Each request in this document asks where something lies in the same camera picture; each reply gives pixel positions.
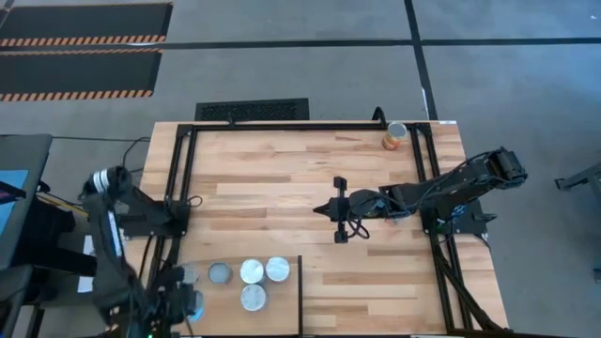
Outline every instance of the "gray concrete floor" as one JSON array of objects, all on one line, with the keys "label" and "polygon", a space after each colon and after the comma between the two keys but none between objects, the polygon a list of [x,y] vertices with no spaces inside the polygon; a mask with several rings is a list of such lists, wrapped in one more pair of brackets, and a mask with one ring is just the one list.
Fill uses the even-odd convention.
[{"label": "gray concrete floor", "polygon": [[[423,38],[601,36],[601,4],[594,0],[414,3]],[[168,41],[409,36],[397,0],[176,0]],[[458,121],[468,154],[507,146],[531,175],[518,190],[483,198],[485,210],[499,214],[489,226],[490,243],[512,328],[598,336],[601,287],[592,276],[592,267],[601,266],[598,206],[587,187],[559,192],[553,178],[600,160],[601,46],[424,52],[439,118]],[[364,118],[376,105],[389,119],[425,117],[410,47],[168,51],[150,99],[2,102],[0,133],[137,138],[149,135],[155,121],[192,120],[197,102],[279,98],[309,98],[314,119]],[[127,146],[55,140],[44,180],[73,199],[90,172],[120,163]],[[141,166],[145,155],[140,145],[128,166]],[[55,309],[41,336],[102,328],[89,306]]]}]

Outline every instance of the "metal container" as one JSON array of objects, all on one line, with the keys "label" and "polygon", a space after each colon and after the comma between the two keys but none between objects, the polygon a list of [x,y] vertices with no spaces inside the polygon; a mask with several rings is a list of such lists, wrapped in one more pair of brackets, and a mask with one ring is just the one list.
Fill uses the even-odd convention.
[{"label": "metal container", "polygon": [[247,259],[240,267],[240,278],[246,284],[261,284],[265,281],[263,264],[256,259]]},{"label": "metal container", "polygon": [[395,150],[407,136],[407,127],[401,122],[391,122],[382,139],[382,146],[388,150]]},{"label": "metal container", "polygon": [[259,311],[267,306],[267,292],[259,284],[248,284],[242,289],[240,302],[246,311]]},{"label": "metal container", "polygon": [[214,284],[228,284],[233,275],[232,268],[225,263],[213,263],[208,267],[208,278]]},{"label": "metal container", "polygon": [[265,266],[265,272],[275,283],[283,283],[290,276],[290,264],[283,257],[272,257]]}]

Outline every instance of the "orange can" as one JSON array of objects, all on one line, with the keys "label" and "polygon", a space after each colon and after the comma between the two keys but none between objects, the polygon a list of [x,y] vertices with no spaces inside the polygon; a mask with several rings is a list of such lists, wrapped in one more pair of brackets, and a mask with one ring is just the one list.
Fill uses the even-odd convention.
[{"label": "orange can", "polygon": [[396,150],[407,136],[407,127],[401,122],[391,122],[382,139],[382,146],[387,150]]}]

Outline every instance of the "black metal frame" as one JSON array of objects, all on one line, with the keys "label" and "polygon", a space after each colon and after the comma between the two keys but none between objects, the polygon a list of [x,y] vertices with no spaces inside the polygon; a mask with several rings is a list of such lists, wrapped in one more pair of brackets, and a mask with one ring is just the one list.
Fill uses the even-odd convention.
[{"label": "black metal frame", "polygon": [[[184,163],[183,178],[181,183],[181,191],[179,194],[179,200],[187,200],[190,192],[190,184],[192,178],[192,167],[194,161],[194,151],[196,148],[196,141],[198,139],[198,133],[201,131],[385,131],[388,123],[382,110],[378,107],[374,111],[371,122],[355,123],[355,122],[304,122],[304,123],[259,123],[259,122],[224,122],[215,124],[180,124],[177,126],[176,141],[174,143],[174,151],[171,159],[171,166],[169,168],[169,176],[167,178],[167,186],[165,189],[165,199],[170,200],[173,198],[173,193],[176,187],[176,175],[179,158],[181,157],[181,148],[185,137],[189,137],[188,142],[188,153],[186,154],[186,161]],[[434,139],[432,137],[432,130],[429,123],[408,123],[406,124],[409,135],[411,138],[413,154],[416,161],[417,173],[420,181],[426,180],[426,172],[424,168],[424,160],[422,158],[421,145],[419,140],[419,133],[424,136],[425,144],[428,152],[428,159],[432,167],[432,175],[437,177],[440,175],[439,163],[437,160],[436,149],[434,146]],[[445,276],[449,278],[454,288],[457,290],[459,295],[459,305],[461,310],[461,317],[463,320],[463,328],[467,331],[473,331],[473,325],[471,322],[471,314],[477,317],[484,312],[478,307],[475,300],[471,297],[469,291],[463,286],[463,277],[461,274],[461,267],[459,264],[459,256],[457,254],[457,248],[453,235],[446,236],[446,247],[450,257],[450,265],[444,265],[440,262],[446,263],[442,251],[439,247],[438,234],[434,231],[428,231],[431,228],[427,224],[427,217],[422,217],[424,223],[424,231],[430,238],[430,244],[435,262],[435,271],[437,277],[437,284],[439,288],[440,301],[442,306],[442,313],[444,317],[445,328],[448,334],[457,332],[453,319],[453,313],[451,308],[451,302],[449,300],[449,293]],[[157,236],[157,245],[155,246],[154,259],[152,259],[150,265],[150,278],[154,278],[160,271],[161,258],[163,254],[164,242],[166,237]],[[171,251],[167,262],[175,265],[177,263],[177,256],[179,250],[180,238],[173,238]],[[302,296],[301,289],[301,276],[300,276],[300,290],[299,295]],[[302,303],[299,302],[299,336],[302,336]]]}]

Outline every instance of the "can lid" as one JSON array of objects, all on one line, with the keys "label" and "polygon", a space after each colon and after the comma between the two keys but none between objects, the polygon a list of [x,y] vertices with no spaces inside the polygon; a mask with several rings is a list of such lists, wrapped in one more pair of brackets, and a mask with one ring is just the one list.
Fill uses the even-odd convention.
[{"label": "can lid", "polygon": [[392,122],[388,125],[388,133],[394,138],[401,138],[407,135],[407,127],[401,122]]},{"label": "can lid", "polygon": [[208,268],[208,278],[215,284],[226,284],[232,276],[232,269],[225,263],[213,263]]},{"label": "can lid", "polygon": [[265,307],[267,292],[259,284],[248,284],[242,289],[240,302],[245,310],[259,311]]},{"label": "can lid", "polygon": [[282,282],[290,275],[290,264],[283,257],[272,257],[265,266],[267,276],[274,282]]},{"label": "can lid", "polygon": [[256,259],[247,259],[240,267],[240,278],[246,284],[255,284],[263,280],[263,264]]}]

